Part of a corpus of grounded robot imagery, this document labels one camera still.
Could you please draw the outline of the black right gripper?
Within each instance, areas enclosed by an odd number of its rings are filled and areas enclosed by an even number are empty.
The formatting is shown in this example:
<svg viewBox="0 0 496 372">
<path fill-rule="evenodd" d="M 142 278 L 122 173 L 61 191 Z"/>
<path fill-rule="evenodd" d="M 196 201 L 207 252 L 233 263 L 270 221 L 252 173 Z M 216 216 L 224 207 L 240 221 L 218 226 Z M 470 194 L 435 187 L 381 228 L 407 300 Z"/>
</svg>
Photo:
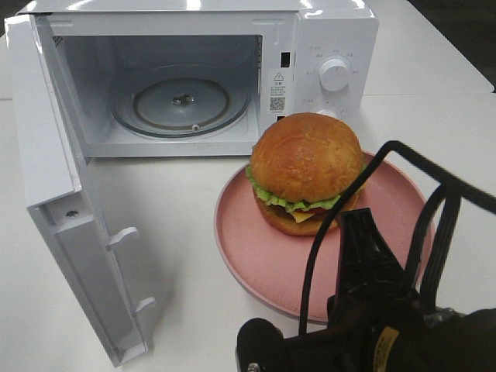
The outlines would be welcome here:
<svg viewBox="0 0 496 372">
<path fill-rule="evenodd" d="M 426 334 L 423 296 L 397 292 L 404 276 L 369 208 L 343 212 L 336 294 L 325 329 L 309 332 L 303 291 L 298 334 L 285 338 L 262 318 L 239 330 L 240 371 L 424 371 L 418 347 Z"/>
</svg>

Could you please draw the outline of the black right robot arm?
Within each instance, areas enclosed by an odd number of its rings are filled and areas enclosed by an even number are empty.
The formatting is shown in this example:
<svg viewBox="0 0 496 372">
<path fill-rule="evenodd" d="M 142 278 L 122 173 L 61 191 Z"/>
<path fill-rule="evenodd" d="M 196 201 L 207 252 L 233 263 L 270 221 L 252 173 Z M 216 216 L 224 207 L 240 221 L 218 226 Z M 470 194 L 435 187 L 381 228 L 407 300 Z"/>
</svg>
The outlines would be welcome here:
<svg viewBox="0 0 496 372">
<path fill-rule="evenodd" d="M 237 336 L 241 371 L 493 371 L 495 312 L 427 312 L 367 208 L 344 212 L 328 323 L 284 338 L 265 319 Z"/>
</svg>

